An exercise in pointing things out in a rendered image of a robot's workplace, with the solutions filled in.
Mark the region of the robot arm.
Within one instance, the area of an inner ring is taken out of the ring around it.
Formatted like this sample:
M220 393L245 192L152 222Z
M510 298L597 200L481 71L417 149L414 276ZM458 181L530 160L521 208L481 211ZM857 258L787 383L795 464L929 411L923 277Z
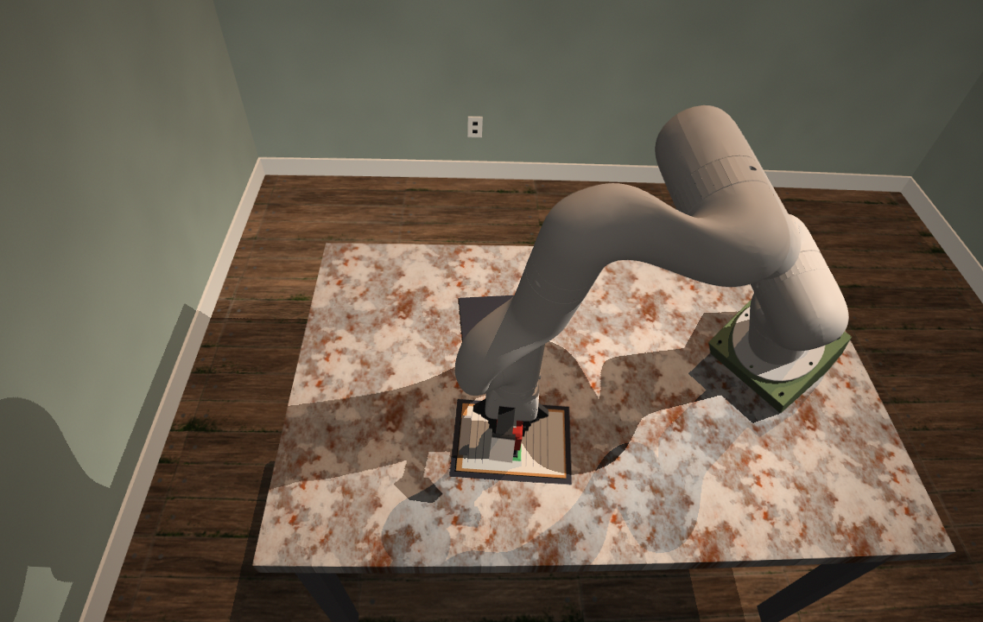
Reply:
M710 286L750 284L751 306L732 334L739 362L776 382L812 371L826 344L847 329L846 299L809 230L788 216L748 146L727 111L690 107L669 119L655 142L676 209L619 182L557 202L514 298L461 341L455 377L463 392L495 390L511 401L534 395L544 344L570 322L605 266L621 260Z

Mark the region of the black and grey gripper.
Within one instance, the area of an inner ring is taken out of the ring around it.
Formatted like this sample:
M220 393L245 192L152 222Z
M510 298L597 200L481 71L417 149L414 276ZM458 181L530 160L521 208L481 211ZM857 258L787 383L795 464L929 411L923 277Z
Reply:
M530 430L532 422L542 420L544 417L549 416L549 409L546 409L546 407L539 403L539 395L538 397L536 396L538 393L539 383L536 383L534 395L531 395L530 398L522 399L522 401L511 401L510 399L504 399L493 390L492 392L486 393L486 399L481 399L480 402L474 404L474 409L472 412L475 412L481 415L481 417L485 418L485 420L489 422L489 428L492 428L492 430L496 432L499 406L515 407L514 421L531 421L523 422L524 436L524 430ZM536 412L537 410L538 412Z

